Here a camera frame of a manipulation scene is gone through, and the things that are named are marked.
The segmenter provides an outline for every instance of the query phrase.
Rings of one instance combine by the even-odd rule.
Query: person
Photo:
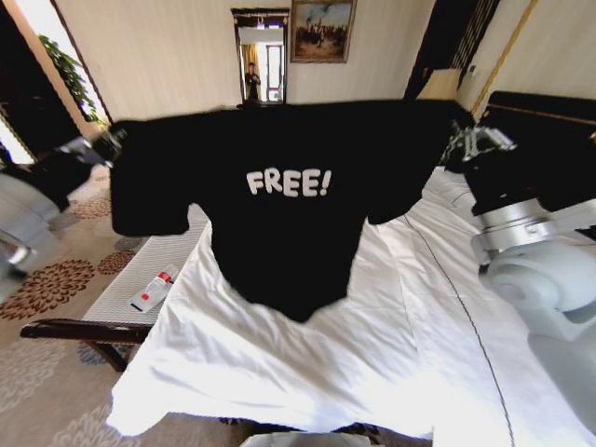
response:
[[[254,72],[254,62],[249,63],[249,72],[244,75],[249,101],[259,101],[257,86],[261,85],[261,78]]]

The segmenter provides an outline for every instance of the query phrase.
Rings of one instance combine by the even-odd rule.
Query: dark wooden furniture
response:
[[[516,162],[547,210],[596,197],[595,100],[496,91],[481,123],[518,144]]]
[[[45,318],[20,329],[23,338],[60,338],[85,342],[100,354],[112,367],[123,372],[127,361],[113,344],[140,345],[152,326],[148,324],[109,323],[82,321],[67,318]]]

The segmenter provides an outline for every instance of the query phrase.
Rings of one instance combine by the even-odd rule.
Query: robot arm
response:
[[[482,284],[515,307],[534,354],[596,433],[596,256],[553,240],[596,224],[596,199],[545,210],[522,173],[508,177],[515,145],[494,129],[460,129],[449,149],[463,152],[477,200],[471,243]]]
[[[112,166],[124,136],[119,130],[77,138],[28,169],[0,171],[0,304],[56,249],[49,221],[68,207],[67,196],[88,180],[93,165]]]

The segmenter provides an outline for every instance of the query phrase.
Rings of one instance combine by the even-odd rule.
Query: wooden bench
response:
[[[182,269],[209,219],[201,208],[192,206],[188,221],[190,229],[181,236],[150,237],[82,319],[39,319],[24,325],[20,336],[83,341],[116,371],[124,371],[127,361],[114,344],[140,345],[161,308],[159,304],[144,314],[129,305],[129,299],[167,264]]]

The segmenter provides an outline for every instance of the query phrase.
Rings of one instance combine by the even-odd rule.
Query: bench armrest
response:
[[[23,338],[60,338],[98,343],[140,345],[152,325],[84,321],[68,318],[45,318],[25,324],[20,329]]]

